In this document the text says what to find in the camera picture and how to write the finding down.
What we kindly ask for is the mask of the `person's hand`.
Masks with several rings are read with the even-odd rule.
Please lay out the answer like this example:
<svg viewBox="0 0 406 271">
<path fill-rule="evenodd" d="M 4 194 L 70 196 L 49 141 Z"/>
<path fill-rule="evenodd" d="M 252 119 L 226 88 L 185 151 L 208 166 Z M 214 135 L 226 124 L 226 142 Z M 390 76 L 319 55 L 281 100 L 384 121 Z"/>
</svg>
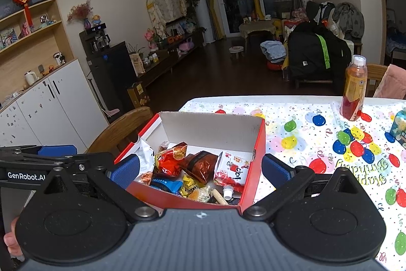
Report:
<svg viewBox="0 0 406 271">
<path fill-rule="evenodd" d="M 4 243 L 6 244 L 11 257 L 15 257 L 18 260 L 22 261 L 24 256 L 15 234 L 16 223 L 18 220 L 19 217 L 16 217 L 12 220 L 10 224 L 10 232 L 4 235 Z"/>
</svg>

